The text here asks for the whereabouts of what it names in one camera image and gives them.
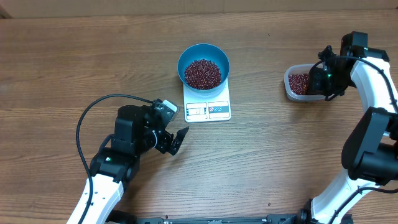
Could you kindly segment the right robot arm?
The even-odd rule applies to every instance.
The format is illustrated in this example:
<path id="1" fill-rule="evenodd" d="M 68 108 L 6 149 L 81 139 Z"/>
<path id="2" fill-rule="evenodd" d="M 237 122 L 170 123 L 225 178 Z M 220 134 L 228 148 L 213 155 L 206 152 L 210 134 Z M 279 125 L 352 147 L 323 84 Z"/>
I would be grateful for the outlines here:
<path id="1" fill-rule="evenodd" d="M 370 192 L 395 194 L 384 186 L 397 180 L 397 90 L 385 50 L 368 46 L 368 35 L 352 31 L 341 39 L 339 54 L 327 46 L 309 70 L 307 92 L 331 101 L 352 86 L 364 114 L 341 152 L 341 172 L 318 196 L 309 200 L 296 223 L 352 223 L 348 211 Z"/>

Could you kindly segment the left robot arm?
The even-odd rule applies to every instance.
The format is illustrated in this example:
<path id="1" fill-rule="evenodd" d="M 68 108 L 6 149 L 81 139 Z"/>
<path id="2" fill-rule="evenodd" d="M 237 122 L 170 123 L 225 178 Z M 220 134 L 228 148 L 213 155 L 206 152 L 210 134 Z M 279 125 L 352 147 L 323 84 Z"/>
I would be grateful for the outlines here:
<path id="1" fill-rule="evenodd" d="M 178 106 L 157 100 L 150 106 L 126 105 L 118 109 L 114 133 L 108 135 L 92 158 L 87 180 L 69 223 L 137 223 L 133 214 L 115 210 L 139 170 L 140 157 L 155 148 L 175 155 L 188 132 L 166 131 Z"/>

